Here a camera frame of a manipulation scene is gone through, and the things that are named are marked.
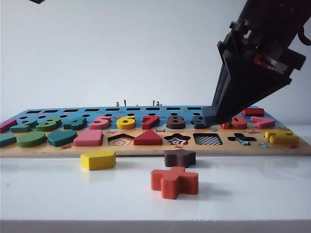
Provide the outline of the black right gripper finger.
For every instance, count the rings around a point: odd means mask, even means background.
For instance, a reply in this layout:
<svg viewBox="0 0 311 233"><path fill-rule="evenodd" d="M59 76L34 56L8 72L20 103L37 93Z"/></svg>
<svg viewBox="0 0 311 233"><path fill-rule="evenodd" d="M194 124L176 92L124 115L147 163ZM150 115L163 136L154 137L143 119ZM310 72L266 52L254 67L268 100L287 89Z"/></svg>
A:
<svg viewBox="0 0 311 233"><path fill-rule="evenodd" d="M227 65L230 72L230 117L215 117L217 122L229 122L245 108L292 81L288 75L269 70L231 52Z"/></svg>
<svg viewBox="0 0 311 233"><path fill-rule="evenodd" d="M230 52L223 51L221 57L223 64L211 108L215 117L230 117L230 72L227 65Z"/></svg>

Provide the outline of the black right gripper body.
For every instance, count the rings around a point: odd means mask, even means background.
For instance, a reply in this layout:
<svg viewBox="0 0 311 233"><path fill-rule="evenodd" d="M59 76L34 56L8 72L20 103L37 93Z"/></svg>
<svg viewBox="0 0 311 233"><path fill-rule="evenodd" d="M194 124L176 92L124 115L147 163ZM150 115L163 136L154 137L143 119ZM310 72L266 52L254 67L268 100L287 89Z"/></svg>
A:
<svg viewBox="0 0 311 233"><path fill-rule="evenodd" d="M222 58L219 83L234 85L246 81L265 79L271 85L288 85L293 70L300 70L306 57L295 52L271 34L252 27L250 22L232 22L231 32L217 44Z"/></svg>

